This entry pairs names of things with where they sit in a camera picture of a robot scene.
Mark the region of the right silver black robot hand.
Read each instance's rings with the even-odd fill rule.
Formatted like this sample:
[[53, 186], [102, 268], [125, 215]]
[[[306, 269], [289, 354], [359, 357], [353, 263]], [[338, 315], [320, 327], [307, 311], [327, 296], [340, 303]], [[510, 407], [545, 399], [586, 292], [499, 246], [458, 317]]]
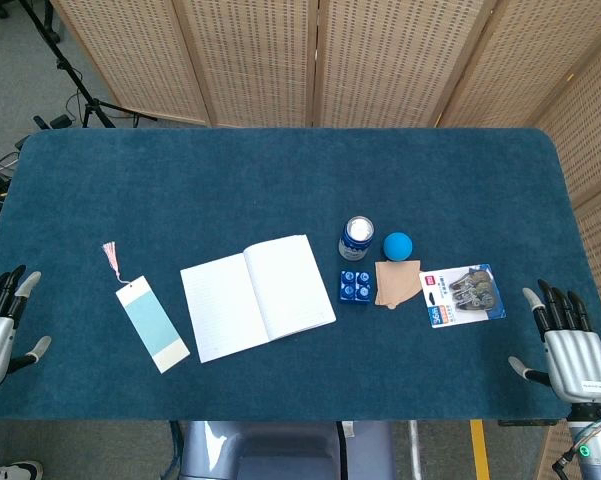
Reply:
[[540, 279], [542, 291], [522, 293], [534, 317], [545, 352], [546, 372], [526, 366], [515, 356], [511, 368], [523, 379], [553, 390], [570, 404], [601, 405], [601, 339], [592, 329], [588, 311], [573, 291], [566, 293]]

